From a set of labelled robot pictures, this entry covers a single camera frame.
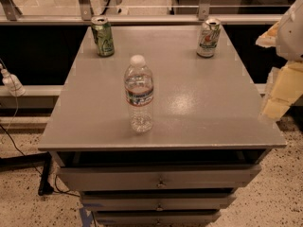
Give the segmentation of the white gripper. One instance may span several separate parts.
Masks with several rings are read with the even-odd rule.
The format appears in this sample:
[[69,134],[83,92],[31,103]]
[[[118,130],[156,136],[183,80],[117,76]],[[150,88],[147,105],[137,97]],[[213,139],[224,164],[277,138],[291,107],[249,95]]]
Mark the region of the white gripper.
[[286,13],[256,40],[261,47],[276,47],[288,62],[268,75],[260,114],[278,121],[303,95],[303,0],[295,0]]

